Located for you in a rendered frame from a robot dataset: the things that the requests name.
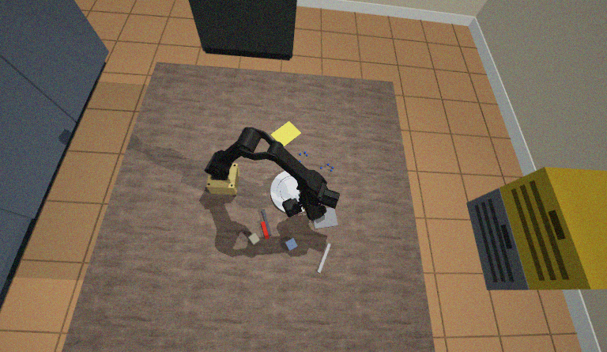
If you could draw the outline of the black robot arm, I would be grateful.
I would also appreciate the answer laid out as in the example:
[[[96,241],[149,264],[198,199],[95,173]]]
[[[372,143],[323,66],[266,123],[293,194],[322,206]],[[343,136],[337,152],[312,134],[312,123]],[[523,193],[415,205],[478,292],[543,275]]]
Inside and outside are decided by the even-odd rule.
[[[265,139],[270,147],[267,152],[254,153],[261,138]],[[227,180],[233,161],[241,156],[254,161],[274,161],[295,178],[298,183],[296,190],[301,191],[302,198],[308,202],[315,200],[311,204],[303,205],[307,218],[311,221],[324,216],[324,205],[336,208],[340,193],[327,189],[327,182],[320,173],[304,167],[282,143],[273,140],[265,131],[253,127],[245,127],[238,140],[225,151],[215,152],[205,171],[212,175],[212,180]]]

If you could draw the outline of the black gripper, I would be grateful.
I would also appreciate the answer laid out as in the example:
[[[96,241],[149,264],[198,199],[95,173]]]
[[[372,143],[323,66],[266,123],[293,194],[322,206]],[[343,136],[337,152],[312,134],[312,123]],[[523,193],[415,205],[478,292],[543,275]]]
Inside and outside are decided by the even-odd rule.
[[[300,191],[299,197],[300,197],[299,202],[297,202],[296,198],[294,198],[294,199],[287,199],[282,203],[282,206],[285,209],[285,213],[287,214],[287,216],[289,218],[302,212],[301,207],[303,207],[304,204],[307,205],[309,203],[311,204],[311,203],[315,202],[315,200],[310,201],[310,202],[304,200],[302,198],[301,191]]]

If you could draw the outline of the yellow flat square pad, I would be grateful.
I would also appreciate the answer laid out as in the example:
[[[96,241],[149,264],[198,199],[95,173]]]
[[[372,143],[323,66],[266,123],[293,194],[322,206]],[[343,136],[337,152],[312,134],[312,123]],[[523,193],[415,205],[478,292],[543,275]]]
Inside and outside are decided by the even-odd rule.
[[[286,146],[300,134],[301,132],[288,121],[285,125],[274,131],[271,136],[276,141],[282,143],[283,146]]]

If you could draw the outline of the white round plate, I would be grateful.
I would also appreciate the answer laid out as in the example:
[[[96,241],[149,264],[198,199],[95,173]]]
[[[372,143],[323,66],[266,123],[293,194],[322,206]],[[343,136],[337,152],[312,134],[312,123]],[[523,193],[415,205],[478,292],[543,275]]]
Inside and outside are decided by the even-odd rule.
[[[273,203],[278,209],[285,212],[282,203],[287,199],[296,198],[297,202],[299,202],[300,191],[296,190],[297,186],[298,183],[296,179],[289,175],[286,171],[276,176],[272,182],[270,194]]]

